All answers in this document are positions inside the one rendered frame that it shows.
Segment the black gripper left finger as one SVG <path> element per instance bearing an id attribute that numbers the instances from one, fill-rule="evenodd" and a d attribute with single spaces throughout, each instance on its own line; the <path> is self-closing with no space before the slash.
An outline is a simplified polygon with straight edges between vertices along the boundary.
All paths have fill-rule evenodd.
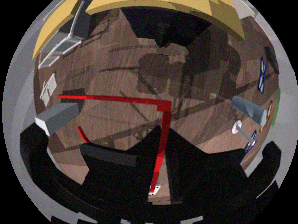
<path id="1" fill-rule="evenodd" d="M 132 145 L 128 151 L 84 143 L 81 144 L 80 152 L 89 169 L 98 169 L 98 171 L 126 177 L 126 179 L 141 180 L 141 196 L 145 196 L 146 204 L 150 185 L 152 185 L 160 135 L 161 127 L 157 125 L 145 139 Z"/>

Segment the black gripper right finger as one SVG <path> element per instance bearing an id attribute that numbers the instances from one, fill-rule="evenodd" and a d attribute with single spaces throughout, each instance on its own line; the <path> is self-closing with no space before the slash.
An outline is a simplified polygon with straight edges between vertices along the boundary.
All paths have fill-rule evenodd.
<path id="1" fill-rule="evenodd" d="M 168 173 L 170 205 L 184 202 L 182 197 L 185 197 L 210 169 L 241 163 L 245 152 L 245 149 L 237 148 L 234 151 L 230 149 L 226 152 L 206 153 L 194 147 L 169 127 L 165 163 L 168 168 L 166 173 Z"/>

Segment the red glasses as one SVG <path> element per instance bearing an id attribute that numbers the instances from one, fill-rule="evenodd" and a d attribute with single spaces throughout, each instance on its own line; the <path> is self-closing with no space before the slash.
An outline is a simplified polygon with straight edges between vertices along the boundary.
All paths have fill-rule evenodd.
<path id="1" fill-rule="evenodd" d="M 162 163 L 164 163 L 164 155 L 166 148 L 166 141 L 168 141 L 169 135 L 169 127 L 170 127 L 170 119 L 172 119 L 172 112 L 170 112 L 170 107 L 172 107 L 172 100 L 160 100 L 160 99 L 146 99 L 146 97 L 121 97 L 121 96 L 100 96 L 100 95 L 57 95 L 60 99 L 64 99 L 64 97 L 68 97 L 68 99 L 90 99 L 90 100 L 108 100 L 108 101 L 120 101 L 120 103 L 126 103 L 126 101 L 130 101 L 130 103 L 144 103 L 144 104 L 157 104 L 157 111 L 162 111 L 161 117 L 161 135 L 160 135 L 160 144 L 158 144 L 158 152 L 157 152 L 157 160 L 156 165 L 154 165 L 154 172 L 152 177 L 152 189 L 149 192 L 154 192 L 156 189 L 158 173 L 160 173 L 160 168 Z M 80 127 L 77 127 L 78 132 L 82 139 L 84 139 L 85 143 L 92 143 L 89 139 L 86 139 L 84 131 Z"/>

